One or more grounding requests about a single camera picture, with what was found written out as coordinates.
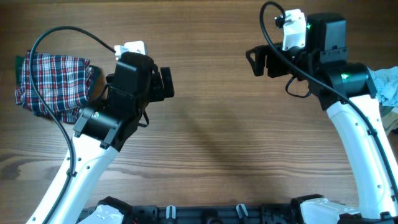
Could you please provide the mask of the plaid shorts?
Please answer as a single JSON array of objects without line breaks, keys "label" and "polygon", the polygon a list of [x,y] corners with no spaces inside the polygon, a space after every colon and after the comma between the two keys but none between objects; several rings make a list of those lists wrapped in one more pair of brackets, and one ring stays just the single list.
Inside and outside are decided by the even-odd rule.
[{"label": "plaid shorts", "polygon": [[[29,57],[30,51],[27,51],[21,82],[14,90],[15,101],[36,116],[48,117],[49,113],[30,84]],[[81,57],[34,54],[32,72],[35,85],[59,121],[76,123],[80,108],[91,98],[96,81],[92,79],[90,66],[90,60]]]}]

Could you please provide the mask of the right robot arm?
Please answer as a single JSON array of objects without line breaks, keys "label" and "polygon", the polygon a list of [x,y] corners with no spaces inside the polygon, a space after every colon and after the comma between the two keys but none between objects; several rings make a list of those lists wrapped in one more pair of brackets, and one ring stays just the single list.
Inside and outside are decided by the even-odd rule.
[{"label": "right robot arm", "polygon": [[308,82],[341,138],[359,198],[355,208],[321,195],[298,197],[287,216],[294,223],[396,223],[397,162],[370,71],[347,61],[345,18],[294,9],[282,11],[275,24],[284,31],[281,43],[268,41],[246,52],[253,73]]}]

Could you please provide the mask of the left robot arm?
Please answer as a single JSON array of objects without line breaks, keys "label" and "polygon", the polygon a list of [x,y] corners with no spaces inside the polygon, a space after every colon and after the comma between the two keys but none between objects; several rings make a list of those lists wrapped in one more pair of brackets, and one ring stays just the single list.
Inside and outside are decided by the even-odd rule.
[{"label": "left robot arm", "polygon": [[124,52],[106,77],[107,97],[80,112],[68,152],[29,223],[75,223],[103,172],[147,118],[149,103],[174,96],[169,67],[147,55]]}]

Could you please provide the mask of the green folded cloth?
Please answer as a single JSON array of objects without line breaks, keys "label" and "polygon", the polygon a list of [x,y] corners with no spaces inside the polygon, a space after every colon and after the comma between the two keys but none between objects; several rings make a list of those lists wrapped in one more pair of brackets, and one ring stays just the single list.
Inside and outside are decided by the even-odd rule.
[{"label": "green folded cloth", "polygon": [[[22,65],[24,63],[24,57],[16,55],[15,59],[15,74],[16,74],[16,84],[20,84],[21,82],[21,72],[22,72]],[[97,81],[97,79],[101,75],[101,69],[94,65],[90,66],[93,71],[93,81]]]}]

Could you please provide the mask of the light blue striped garment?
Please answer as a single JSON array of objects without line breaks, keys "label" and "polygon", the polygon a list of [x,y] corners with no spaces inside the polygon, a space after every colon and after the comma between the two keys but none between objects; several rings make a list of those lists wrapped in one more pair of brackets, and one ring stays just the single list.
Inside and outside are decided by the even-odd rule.
[{"label": "light blue striped garment", "polygon": [[383,106],[397,106],[397,66],[387,69],[370,70],[376,86],[376,96]]}]

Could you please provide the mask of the olive tan garment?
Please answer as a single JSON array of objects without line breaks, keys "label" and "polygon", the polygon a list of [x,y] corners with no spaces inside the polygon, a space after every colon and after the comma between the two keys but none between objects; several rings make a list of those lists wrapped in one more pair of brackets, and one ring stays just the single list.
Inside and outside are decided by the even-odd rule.
[{"label": "olive tan garment", "polygon": [[397,107],[381,106],[380,107],[382,125],[388,135],[397,129]]}]

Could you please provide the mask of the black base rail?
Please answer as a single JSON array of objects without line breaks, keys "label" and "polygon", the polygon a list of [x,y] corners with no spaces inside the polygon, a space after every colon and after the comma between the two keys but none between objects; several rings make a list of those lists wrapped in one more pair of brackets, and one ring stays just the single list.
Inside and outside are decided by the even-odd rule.
[{"label": "black base rail", "polygon": [[293,198],[290,203],[266,203],[258,206],[167,207],[132,206],[113,197],[100,200],[95,207],[85,208],[77,223],[303,223],[301,204],[306,200],[333,203],[319,194]]}]

